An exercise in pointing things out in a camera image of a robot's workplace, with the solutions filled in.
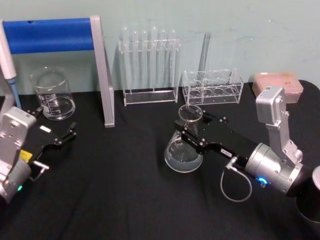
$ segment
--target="light blue wall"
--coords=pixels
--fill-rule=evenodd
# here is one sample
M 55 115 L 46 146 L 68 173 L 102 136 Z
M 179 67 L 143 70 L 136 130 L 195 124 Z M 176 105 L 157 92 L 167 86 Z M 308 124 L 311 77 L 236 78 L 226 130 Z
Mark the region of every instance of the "light blue wall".
M 318 0 L 10 0 L 1 1 L 5 21 L 81 18 L 100 15 L 113 69 L 124 24 L 174 28 L 182 40 L 180 71 L 196 71 L 204 32 L 212 33 L 207 70 L 239 68 L 246 82 L 256 72 L 294 72 L 320 87 L 320 3 Z M 73 92 L 95 89 L 91 52 L 15 56 L 18 90 L 38 63 L 68 69 Z M 119 88 L 120 79 L 113 82 Z

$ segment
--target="pipette tip box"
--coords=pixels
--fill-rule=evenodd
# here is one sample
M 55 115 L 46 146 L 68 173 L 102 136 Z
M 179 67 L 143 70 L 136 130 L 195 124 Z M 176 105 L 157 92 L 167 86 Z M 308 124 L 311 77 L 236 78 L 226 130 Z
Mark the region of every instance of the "pipette tip box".
M 297 103 L 304 90 L 297 76 L 291 72 L 260 72 L 254 75 L 252 90 L 256 97 L 271 86 L 283 87 L 287 104 Z

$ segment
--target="test tube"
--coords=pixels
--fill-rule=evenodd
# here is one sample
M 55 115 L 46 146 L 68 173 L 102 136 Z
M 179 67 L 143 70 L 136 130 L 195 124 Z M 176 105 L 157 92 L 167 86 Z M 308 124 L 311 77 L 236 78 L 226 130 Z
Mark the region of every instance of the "test tube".
M 171 30 L 170 35 L 170 87 L 175 84 L 175 69 L 176 69 L 176 31 Z
M 133 31 L 132 35 L 133 43 L 133 56 L 132 56 L 132 65 L 133 65 L 133 84 L 135 87 L 139 88 L 139 34 L 136 30 Z
M 124 47 L 124 65 L 125 65 L 125 78 L 127 88 L 129 89 L 130 93 L 132 93 L 132 73 L 130 67 L 130 48 L 129 48 L 129 31 L 128 27 L 124 27 L 122 29 L 122 37 L 123 37 L 123 47 Z
M 157 85 L 164 86 L 164 71 L 165 71 L 165 49 L 166 49 L 166 30 L 160 32 L 160 49 L 158 53 L 158 78 Z
M 157 35 L 158 29 L 153 26 L 151 29 L 151 52 L 150 52 L 150 88 L 155 90 L 157 78 Z
M 142 70 L 142 84 L 148 88 L 148 33 L 146 30 L 142 31 L 142 52 L 141 52 L 141 70 Z

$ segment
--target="blue bar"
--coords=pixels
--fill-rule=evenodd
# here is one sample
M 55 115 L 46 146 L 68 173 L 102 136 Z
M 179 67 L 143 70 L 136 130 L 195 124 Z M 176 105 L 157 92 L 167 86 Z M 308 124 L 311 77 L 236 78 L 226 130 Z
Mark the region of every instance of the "blue bar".
M 94 50 L 90 18 L 4 21 L 12 54 Z

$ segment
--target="metal bracket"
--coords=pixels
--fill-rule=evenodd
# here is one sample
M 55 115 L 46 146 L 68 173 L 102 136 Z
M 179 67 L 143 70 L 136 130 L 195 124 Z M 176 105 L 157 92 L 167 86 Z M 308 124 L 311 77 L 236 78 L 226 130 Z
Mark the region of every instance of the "metal bracket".
M 303 153 L 289 134 L 289 112 L 286 111 L 285 91 L 282 87 L 267 87 L 256 98 L 258 120 L 265 123 L 271 149 L 289 166 L 302 161 Z
M 3 115 L 0 125 L 0 182 L 3 182 L 19 159 L 27 132 L 36 118 L 13 106 Z
M 50 168 L 49 168 L 49 166 L 47 166 L 39 161 L 34 161 L 33 164 L 41 168 L 39 174 L 35 178 L 32 178 L 31 176 L 28 177 L 32 182 L 35 182 L 38 180 L 38 178 L 40 178 L 40 176 L 45 172 L 45 170 L 49 170 Z
M 105 47 L 105 38 L 99 16 L 91 16 L 91 32 L 95 54 L 96 68 L 98 72 L 101 100 L 104 114 L 104 126 L 115 126 L 115 96 L 111 79 L 110 68 Z

